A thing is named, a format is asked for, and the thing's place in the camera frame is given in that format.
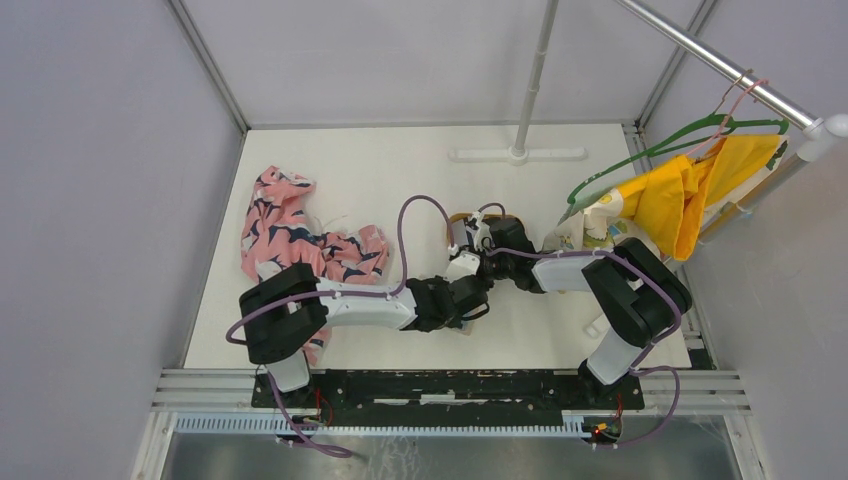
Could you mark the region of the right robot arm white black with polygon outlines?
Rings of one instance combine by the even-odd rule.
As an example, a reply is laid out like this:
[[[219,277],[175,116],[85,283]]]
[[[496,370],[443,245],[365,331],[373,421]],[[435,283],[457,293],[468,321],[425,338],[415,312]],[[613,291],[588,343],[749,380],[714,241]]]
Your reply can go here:
[[[633,372],[647,352],[677,328],[693,306],[689,290],[639,239],[630,237],[609,249],[538,251],[514,217],[484,221],[478,274],[510,279],[534,294],[588,291],[609,324],[600,344],[581,363],[580,400],[602,408],[618,393],[617,383]]]

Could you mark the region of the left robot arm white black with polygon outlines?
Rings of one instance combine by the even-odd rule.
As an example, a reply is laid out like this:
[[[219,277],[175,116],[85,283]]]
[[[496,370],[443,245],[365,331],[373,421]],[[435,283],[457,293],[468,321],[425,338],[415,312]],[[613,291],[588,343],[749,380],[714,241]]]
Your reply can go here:
[[[314,381],[303,347],[329,327],[369,326],[398,331],[459,329],[489,311],[491,284],[475,275],[409,279],[391,286],[340,283],[296,263],[239,297],[242,318],[227,331],[249,361],[271,373],[275,392],[290,407],[306,405]]]

